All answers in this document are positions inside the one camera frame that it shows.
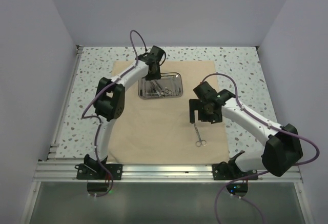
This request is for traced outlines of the beige cloth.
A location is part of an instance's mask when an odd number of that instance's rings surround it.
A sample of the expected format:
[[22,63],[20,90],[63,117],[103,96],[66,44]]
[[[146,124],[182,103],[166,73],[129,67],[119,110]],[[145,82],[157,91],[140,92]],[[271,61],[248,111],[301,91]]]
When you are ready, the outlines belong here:
[[189,122],[193,89],[208,74],[213,61],[166,62],[162,72],[182,77],[183,95],[178,98],[141,99],[138,84],[126,91],[125,108],[116,121],[108,145],[108,162],[151,165],[205,165],[228,161],[229,148],[224,123],[196,122],[207,145],[197,147],[197,135]]

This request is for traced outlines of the steel surgical scissors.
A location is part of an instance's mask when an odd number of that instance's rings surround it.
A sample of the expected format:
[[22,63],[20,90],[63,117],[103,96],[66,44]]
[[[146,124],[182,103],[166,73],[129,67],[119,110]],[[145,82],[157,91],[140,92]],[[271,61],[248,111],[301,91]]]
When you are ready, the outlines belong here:
[[197,125],[194,123],[193,126],[194,126],[194,129],[195,129],[196,135],[197,135],[197,141],[195,142],[195,145],[197,147],[206,146],[207,145],[207,142],[206,142],[206,140],[204,140],[204,139],[201,138],[201,135],[199,133],[199,130],[198,130]]

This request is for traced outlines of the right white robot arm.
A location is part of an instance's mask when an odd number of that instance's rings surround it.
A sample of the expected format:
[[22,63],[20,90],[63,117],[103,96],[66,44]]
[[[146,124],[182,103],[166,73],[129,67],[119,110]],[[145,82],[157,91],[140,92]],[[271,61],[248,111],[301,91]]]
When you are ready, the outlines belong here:
[[297,129],[266,120],[253,110],[246,110],[232,92],[224,89],[217,92],[208,82],[194,88],[196,99],[189,100],[190,123],[195,121],[221,123],[230,119],[246,129],[263,146],[257,152],[241,151],[228,162],[218,164],[218,171],[240,179],[254,170],[267,170],[281,177],[303,157]]

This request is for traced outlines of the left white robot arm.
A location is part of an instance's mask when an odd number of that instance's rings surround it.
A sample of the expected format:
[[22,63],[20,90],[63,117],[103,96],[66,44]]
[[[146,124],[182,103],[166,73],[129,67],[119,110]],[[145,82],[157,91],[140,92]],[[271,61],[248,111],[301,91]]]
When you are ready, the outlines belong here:
[[88,172],[95,179],[106,175],[107,167],[104,165],[108,157],[108,144],[116,120],[122,115],[125,108],[126,91],[138,80],[161,79],[160,61],[166,58],[165,51],[153,46],[150,52],[136,57],[136,60],[119,74],[112,78],[101,78],[96,95],[87,105],[82,119],[96,118],[99,121],[95,133],[93,150],[88,155],[91,163]]

